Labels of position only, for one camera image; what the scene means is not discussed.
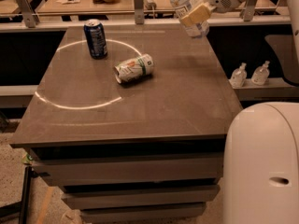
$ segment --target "white soda can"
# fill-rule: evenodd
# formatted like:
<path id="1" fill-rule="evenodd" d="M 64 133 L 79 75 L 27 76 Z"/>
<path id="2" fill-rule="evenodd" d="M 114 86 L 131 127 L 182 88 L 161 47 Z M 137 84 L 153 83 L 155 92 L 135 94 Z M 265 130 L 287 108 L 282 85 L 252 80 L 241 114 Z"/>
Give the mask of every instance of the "white soda can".
<path id="1" fill-rule="evenodd" d="M 126 60 L 114 67 L 115 78 L 121 84 L 149 75 L 153 72 L 154 63 L 148 54 Z"/>

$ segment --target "black soda can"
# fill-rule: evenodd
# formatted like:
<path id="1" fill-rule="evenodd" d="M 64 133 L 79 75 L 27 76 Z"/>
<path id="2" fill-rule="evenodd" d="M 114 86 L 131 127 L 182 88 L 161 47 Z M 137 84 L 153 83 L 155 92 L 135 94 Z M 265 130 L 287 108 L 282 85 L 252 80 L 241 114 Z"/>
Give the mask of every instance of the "black soda can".
<path id="1" fill-rule="evenodd" d="M 88 48 L 94 59 L 107 56 L 107 44 L 102 23 L 98 19 L 90 19 L 84 23 L 84 33 Z"/>

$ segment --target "plastic bottle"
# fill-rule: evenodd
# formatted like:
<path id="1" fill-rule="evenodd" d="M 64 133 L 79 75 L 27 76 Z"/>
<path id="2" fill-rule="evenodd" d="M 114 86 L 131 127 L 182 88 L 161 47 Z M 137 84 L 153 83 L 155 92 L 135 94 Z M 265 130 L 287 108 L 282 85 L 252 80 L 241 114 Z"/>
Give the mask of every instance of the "plastic bottle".
<path id="1" fill-rule="evenodd" d="M 232 73 L 230 82 L 233 87 L 242 87 L 244 85 L 247 72 L 245 70 L 246 64 L 242 63 L 239 68 L 235 69 Z"/>
<path id="2" fill-rule="evenodd" d="M 171 6 L 175 9 L 179 18 L 184 17 L 188 11 L 192 9 L 192 5 L 196 4 L 196 0 L 170 0 Z M 209 25 L 207 21 L 197 23 L 192 26 L 185 26 L 182 24 L 188 36 L 192 38 L 201 38 L 208 34 Z"/>
<path id="3" fill-rule="evenodd" d="M 265 83 L 265 81 L 268 79 L 270 75 L 270 71 L 268 69 L 269 64 L 269 61 L 265 61 L 265 63 L 262 66 L 259 66 L 255 69 L 251 78 L 252 83 L 260 86 L 262 86 Z"/>

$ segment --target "metal bracket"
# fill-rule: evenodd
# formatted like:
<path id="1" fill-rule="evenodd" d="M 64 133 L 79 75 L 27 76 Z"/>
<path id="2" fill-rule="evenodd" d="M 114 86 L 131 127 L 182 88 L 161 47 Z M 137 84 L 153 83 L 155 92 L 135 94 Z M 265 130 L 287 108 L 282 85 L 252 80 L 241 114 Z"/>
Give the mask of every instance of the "metal bracket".
<path id="1" fill-rule="evenodd" d="M 240 17 L 243 19 L 243 21 L 251 21 L 253 19 L 257 1 L 258 0 L 246 1 L 245 8 L 240 13 Z"/>
<path id="2" fill-rule="evenodd" d="M 143 0 L 134 0 L 135 23 L 144 23 Z"/>
<path id="3" fill-rule="evenodd" d="M 39 18 L 30 6 L 28 0 L 16 0 L 21 11 L 25 25 L 34 28 L 39 23 Z"/>

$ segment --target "floor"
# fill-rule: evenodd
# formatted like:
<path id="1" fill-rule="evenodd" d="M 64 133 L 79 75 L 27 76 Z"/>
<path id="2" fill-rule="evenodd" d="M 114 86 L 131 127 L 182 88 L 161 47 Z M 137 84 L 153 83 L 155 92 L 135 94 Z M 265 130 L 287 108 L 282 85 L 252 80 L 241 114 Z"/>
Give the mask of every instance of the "floor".
<path id="1" fill-rule="evenodd" d="M 0 207 L 21 200 L 23 175 L 26 165 L 22 163 L 23 149 L 13 149 L 9 141 L 19 120 L 9 121 L 8 128 L 0 133 Z M 32 179 L 28 206 L 28 224 L 85 224 L 78 210 L 70 210 L 60 200 L 62 192 L 49 187 L 40 177 Z M 0 224 L 19 223 L 18 214 L 0 218 Z M 114 224 L 221 224 L 222 190 L 213 202 L 207 203 L 206 211 L 200 217 L 166 218 Z"/>

